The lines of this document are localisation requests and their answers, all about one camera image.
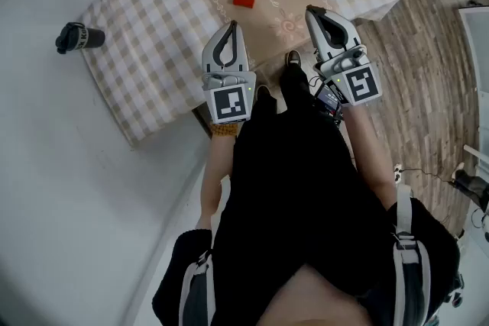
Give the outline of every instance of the toy block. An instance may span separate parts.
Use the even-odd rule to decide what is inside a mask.
[[[243,7],[253,8],[254,0],[232,0],[233,5],[242,5]]]

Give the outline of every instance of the beige table runner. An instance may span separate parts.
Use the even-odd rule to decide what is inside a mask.
[[[83,56],[130,144],[205,101],[202,49],[227,21],[243,27],[256,64],[309,39],[306,5],[347,18],[382,18],[398,0],[95,0],[81,21],[104,30],[105,44]]]

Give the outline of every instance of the black wire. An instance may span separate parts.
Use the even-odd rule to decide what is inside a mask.
[[[315,79],[316,81],[314,82],[314,85],[311,84],[311,80]],[[319,80],[319,76],[313,76],[311,79],[309,79],[309,86],[311,87],[316,87],[316,85],[318,84],[318,80]]]
[[[433,173],[427,173],[427,172],[426,172],[425,170],[423,170],[423,169],[403,169],[403,170],[399,170],[399,173],[404,173],[405,171],[417,171],[417,170],[421,171],[423,174],[425,174],[425,175],[427,175],[427,176],[434,176],[434,177],[438,178],[438,179],[439,179],[440,181],[442,181],[442,182],[451,183],[451,181],[445,181],[444,179],[441,179],[441,178],[439,177],[438,173],[437,173],[437,174],[433,174]]]
[[[478,227],[478,226],[476,226],[476,225],[474,224],[474,213],[475,213],[475,212],[477,212],[477,211],[482,211],[482,209],[481,209],[481,208],[474,209],[474,211],[472,212],[472,215],[471,215],[471,222],[472,222],[472,225],[473,225],[474,227],[476,227],[476,228],[482,228],[482,224],[481,224],[481,226],[480,226],[480,227]]]

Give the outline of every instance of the black shoe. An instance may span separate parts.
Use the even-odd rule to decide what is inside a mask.
[[[302,65],[302,60],[300,59],[300,54],[296,50],[291,50],[285,55],[285,66],[290,66],[296,64],[297,66]]]
[[[257,88],[257,99],[265,95],[271,95],[270,89],[268,88],[267,85],[259,85]]]

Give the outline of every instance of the foot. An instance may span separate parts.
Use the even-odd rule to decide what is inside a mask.
[[[285,66],[290,66],[292,64],[296,64],[297,66],[301,66],[302,60],[300,59],[300,53],[296,50],[291,50],[289,53],[285,55]]]
[[[265,95],[271,95],[270,89],[267,85],[259,85],[257,88],[257,99]]]
[[[452,181],[454,182],[455,181],[455,174],[459,171],[459,170],[463,170],[464,169],[464,163],[463,162],[460,162],[458,164],[458,166],[455,168],[455,170],[453,170],[453,173],[452,173]]]

